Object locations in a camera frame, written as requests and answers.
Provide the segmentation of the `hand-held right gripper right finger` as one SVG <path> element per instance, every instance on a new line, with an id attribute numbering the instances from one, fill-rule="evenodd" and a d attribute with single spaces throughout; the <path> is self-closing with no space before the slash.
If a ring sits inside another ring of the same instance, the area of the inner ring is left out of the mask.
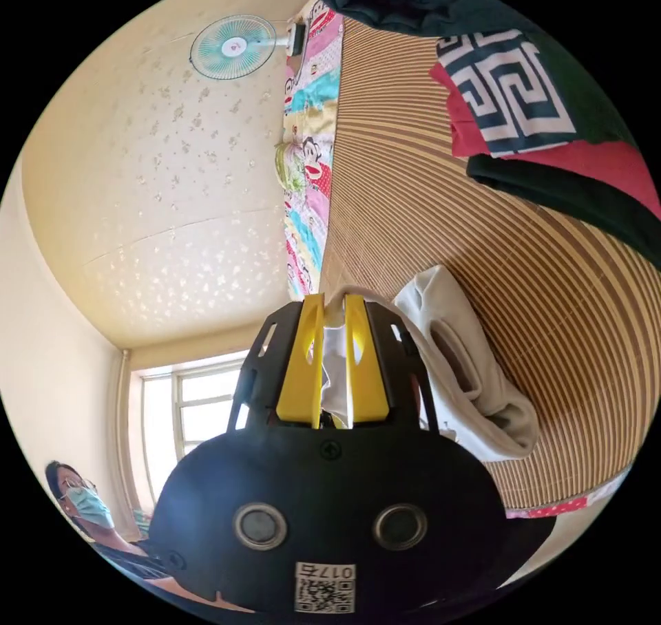
<path id="1" fill-rule="evenodd" d="M 351 425 L 380 423 L 390 408 L 364 298 L 345 296 L 344 316 L 348 419 Z"/>

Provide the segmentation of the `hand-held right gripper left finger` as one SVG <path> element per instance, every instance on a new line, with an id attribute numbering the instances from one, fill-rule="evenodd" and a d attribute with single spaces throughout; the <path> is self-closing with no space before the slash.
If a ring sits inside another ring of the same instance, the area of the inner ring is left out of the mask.
<path id="1" fill-rule="evenodd" d="M 324 295 L 307 295 L 275 409 L 281 422 L 319 427 L 323 341 Z"/>

